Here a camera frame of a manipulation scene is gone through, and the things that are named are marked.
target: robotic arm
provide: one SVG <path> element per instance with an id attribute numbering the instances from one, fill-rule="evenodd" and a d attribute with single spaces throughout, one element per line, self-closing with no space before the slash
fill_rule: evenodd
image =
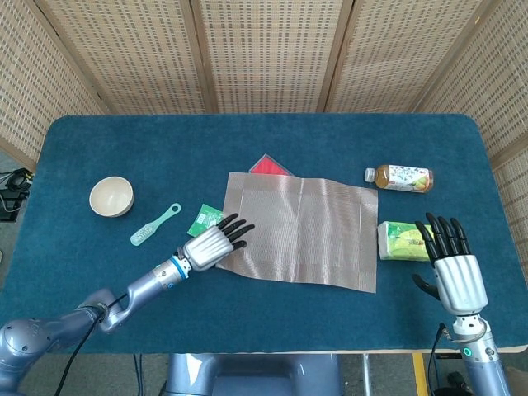
<path id="1" fill-rule="evenodd" d="M 102 289 L 61 318 L 13 320 L 0 328 L 0 396 L 23 396 L 17 392 L 22 379 L 46 352 L 79 343 L 97 323 L 103 332 L 113 332 L 149 301 L 187 279 L 190 270 L 208 270 L 234 250 L 245 248 L 245 241 L 235 241 L 255 226 L 240 228 L 246 220 L 231 224 L 237 217 L 231 214 L 178 248 L 171 258 L 131 283 L 119 299 Z M 129 302 L 123 309 L 120 300 L 126 296 Z"/>
<path id="2" fill-rule="evenodd" d="M 456 219 L 449 223 L 430 213 L 426 217 L 434 239 L 422 222 L 417 221 L 416 226 L 431 259 L 436 286 L 429 285 L 417 274 L 412 279 L 421 290 L 440 300 L 447 312 L 456 316 L 453 333 L 457 338 L 451 341 L 460 346 L 475 394 L 509 396 L 511 392 L 491 328 L 479 314 L 488 305 L 488 297 L 479 262 L 469 250 L 465 231 Z"/>

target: woven panel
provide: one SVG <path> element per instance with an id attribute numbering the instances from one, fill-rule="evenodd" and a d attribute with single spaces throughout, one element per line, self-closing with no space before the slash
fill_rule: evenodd
<path id="1" fill-rule="evenodd" d="M 220 111 L 315 111 L 341 6 L 202 0 Z"/>
<path id="2" fill-rule="evenodd" d="M 495 171 L 495 178 L 528 280 L 528 149 Z"/>
<path id="3" fill-rule="evenodd" d="M 205 111 L 177 0 L 45 4 L 118 113 Z"/>
<path id="4" fill-rule="evenodd" d="M 327 111 L 409 111 L 479 0 L 357 0 Z"/>
<path id="5" fill-rule="evenodd" d="M 504 0 L 420 110 L 472 116 L 493 157 L 528 130 L 526 62 L 528 3 Z"/>
<path id="6" fill-rule="evenodd" d="M 0 137 L 34 167 L 53 120 L 101 108 L 24 1 L 0 2 L 0 37 Z"/>

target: blue table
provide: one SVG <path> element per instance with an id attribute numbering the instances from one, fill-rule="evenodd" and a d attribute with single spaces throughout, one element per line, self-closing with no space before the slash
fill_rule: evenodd
<path id="1" fill-rule="evenodd" d="M 222 208 L 229 172 L 264 153 L 299 177 L 366 186 L 366 167 L 429 167 L 425 195 L 379 191 L 379 222 L 413 222 L 425 212 L 465 226 L 487 286 L 500 347 L 528 343 L 528 294 L 476 124 L 463 115 L 75 116 L 49 129 L 0 320 L 54 317 L 109 286 L 116 295 L 189 238 L 202 203 Z M 88 195 L 103 177 L 134 187 L 132 210 L 92 213 Z M 182 211 L 140 247 L 130 235 L 172 202 Z M 412 282 L 431 266 L 379 262 L 377 294 L 323 285 L 252 280 L 212 269 L 145 307 L 85 352 L 237 352 L 427 349 L 451 323 Z"/>

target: green snack bag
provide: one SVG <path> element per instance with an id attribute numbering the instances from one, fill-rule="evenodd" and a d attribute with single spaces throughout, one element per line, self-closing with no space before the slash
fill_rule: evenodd
<path id="1" fill-rule="evenodd" d="M 224 214 L 215 208 L 212 208 L 208 205 L 202 205 L 200 208 L 200 213 L 196 216 L 195 222 L 189 228 L 187 233 L 192 237 L 200 235 L 206 231 L 209 227 L 216 225 L 224 217 Z"/>
<path id="2" fill-rule="evenodd" d="M 432 235 L 431 226 L 426 228 Z M 378 247 L 381 260 L 429 261 L 422 235 L 414 224 L 384 221 L 378 226 Z"/>

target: yellow tape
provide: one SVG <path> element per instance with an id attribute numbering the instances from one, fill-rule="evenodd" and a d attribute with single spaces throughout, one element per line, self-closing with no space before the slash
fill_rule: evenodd
<path id="1" fill-rule="evenodd" d="M 423 364 L 423 355 L 421 353 L 413 353 L 412 364 L 414 365 L 417 396 L 427 396 L 429 392 L 427 391 L 427 378 L 426 369 Z"/>

